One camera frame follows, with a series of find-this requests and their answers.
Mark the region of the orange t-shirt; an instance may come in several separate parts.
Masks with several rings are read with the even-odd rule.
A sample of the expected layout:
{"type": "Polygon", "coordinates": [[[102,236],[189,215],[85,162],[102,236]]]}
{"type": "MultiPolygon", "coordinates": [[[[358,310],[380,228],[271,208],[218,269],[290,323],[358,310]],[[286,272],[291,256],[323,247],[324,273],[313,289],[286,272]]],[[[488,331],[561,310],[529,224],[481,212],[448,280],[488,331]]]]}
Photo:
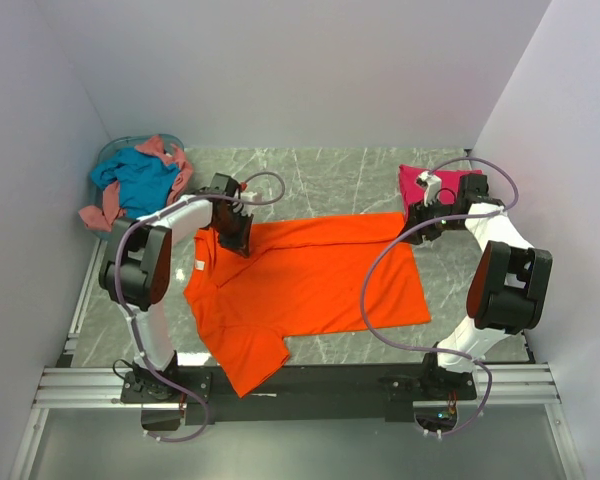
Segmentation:
{"type": "Polygon", "coordinates": [[[256,224],[250,256],[198,231],[184,290],[200,339],[238,396],[290,358],[288,337],[426,324],[414,254],[401,243],[373,261],[402,227],[399,213],[331,216],[256,224]]]}

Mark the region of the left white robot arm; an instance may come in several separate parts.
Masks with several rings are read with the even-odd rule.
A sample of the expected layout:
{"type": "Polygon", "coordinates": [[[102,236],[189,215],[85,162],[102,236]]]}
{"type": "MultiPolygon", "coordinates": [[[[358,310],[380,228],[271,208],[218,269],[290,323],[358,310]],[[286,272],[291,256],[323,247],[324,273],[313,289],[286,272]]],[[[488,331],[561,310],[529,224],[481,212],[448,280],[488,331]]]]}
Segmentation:
{"type": "Polygon", "coordinates": [[[253,209],[261,199],[245,183],[217,173],[210,186],[152,214],[114,221],[98,282],[120,309],[133,342],[125,394],[166,402],[181,391],[164,312],[174,245],[201,230],[218,234],[222,247],[246,257],[253,209]]]}

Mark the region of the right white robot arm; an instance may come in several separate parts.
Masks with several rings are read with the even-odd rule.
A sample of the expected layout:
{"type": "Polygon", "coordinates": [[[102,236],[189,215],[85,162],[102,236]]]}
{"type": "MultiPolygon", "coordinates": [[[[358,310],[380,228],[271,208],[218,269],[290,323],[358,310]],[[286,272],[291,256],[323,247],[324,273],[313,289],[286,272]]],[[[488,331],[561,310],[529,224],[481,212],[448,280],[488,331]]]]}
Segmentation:
{"type": "Polygon", "coordinates": [[[409,168],[400,178],[421,193],[406,193],[407,242],[420,245],[443,232],[466,230],[482,255],[469,287],[466,316],[425,355],[419,374],[424,395],[440,399],[469,385],[474,360],[500,341],[533,329],[541,318],[553,258],[533,247],[511,223],[501,200],[489,193],[478,171],[443,172],[409,168]]]}

